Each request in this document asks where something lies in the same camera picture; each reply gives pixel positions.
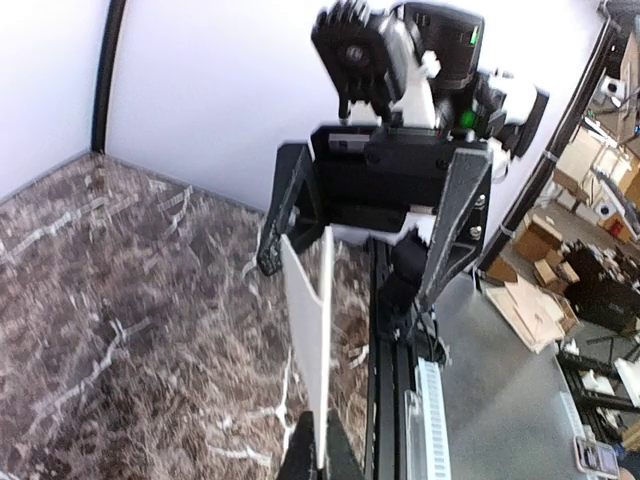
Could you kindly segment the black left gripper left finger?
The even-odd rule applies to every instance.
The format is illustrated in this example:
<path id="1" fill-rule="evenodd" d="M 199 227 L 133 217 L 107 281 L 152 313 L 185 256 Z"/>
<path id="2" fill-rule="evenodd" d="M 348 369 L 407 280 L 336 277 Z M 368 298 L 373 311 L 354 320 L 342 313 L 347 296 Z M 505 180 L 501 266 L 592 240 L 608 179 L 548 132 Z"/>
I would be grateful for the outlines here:
<path id="1" fill-rule="evenodd" d="M 283 461 L 284 480 L 311 480 L 316 478 L 316 454 L 313 414 L 304 411 L 290 437 Z"/>

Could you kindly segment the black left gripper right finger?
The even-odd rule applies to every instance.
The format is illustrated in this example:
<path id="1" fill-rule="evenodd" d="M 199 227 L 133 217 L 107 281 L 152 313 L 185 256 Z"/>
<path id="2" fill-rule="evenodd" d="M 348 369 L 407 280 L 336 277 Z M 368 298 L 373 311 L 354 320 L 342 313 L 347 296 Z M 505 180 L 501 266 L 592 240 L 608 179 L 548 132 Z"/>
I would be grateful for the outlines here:
<path id="1" fill-rule="evenodd" d="M 344 426 L 335 410 L 328 413 L 327 478 L 329 480 L 362 480 L 359 466 Z"/>

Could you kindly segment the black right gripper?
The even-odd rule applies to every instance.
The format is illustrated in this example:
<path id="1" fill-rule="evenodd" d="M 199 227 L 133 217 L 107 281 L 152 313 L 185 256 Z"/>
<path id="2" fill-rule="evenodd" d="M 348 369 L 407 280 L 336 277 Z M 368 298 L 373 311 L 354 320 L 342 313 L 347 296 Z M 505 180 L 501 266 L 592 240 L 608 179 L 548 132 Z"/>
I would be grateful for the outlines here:
<path id="1" fill-rule="evenodd" d="M 477 257 L 478 242 L 462 237 L 491 184 L 488 145 L 450 139 L 438 130 L 367 125 L 322 126 L 311 144 L 314 166 L 306 143 L 284 143 L 277 150 L 256 252 L 260 271 L 272 276 L 281 270 L 282 235 L 295 253 L 307 250 L 322 234 L 323 216 L 333 224 L 398 233 L 412 208 L 435 208 L 418 294 L 421 307 L 430 309 Z"/>

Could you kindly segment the printed paper letter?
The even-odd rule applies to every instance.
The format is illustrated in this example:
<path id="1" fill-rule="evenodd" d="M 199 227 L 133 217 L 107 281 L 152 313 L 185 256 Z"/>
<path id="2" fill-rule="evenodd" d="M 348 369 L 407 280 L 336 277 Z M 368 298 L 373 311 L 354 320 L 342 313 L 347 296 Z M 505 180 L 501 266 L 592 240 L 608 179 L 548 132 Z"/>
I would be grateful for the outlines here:
<path id="1" fill-rule="evenodd" d="M 289 238 L 281 237 L 281 260 L 293 352 L 312 413 L 316 467 L 325 468 L 331 362 L 334 235 L 322 235 L 318 286 L 314 287 Z"/>

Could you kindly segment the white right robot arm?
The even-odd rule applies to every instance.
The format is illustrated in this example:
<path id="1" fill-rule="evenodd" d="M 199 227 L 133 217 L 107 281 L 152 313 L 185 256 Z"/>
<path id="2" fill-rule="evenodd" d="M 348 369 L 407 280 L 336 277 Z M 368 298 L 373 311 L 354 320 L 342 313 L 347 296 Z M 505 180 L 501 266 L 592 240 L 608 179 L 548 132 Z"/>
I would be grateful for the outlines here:
<path id="1" fill-rule="evenodd" d="M 339 123 L 277 151 L 256 253 L 263 274 L 332 224 L 393 233 L 385 300 L 432 306 L 482 249 L 494 155 L 524 155 L 546 109 L 536 86 L 478 67 L 485 22 L 425 2 L 374 11 L 339 1 L 312 43 L 336 89 Z"/>

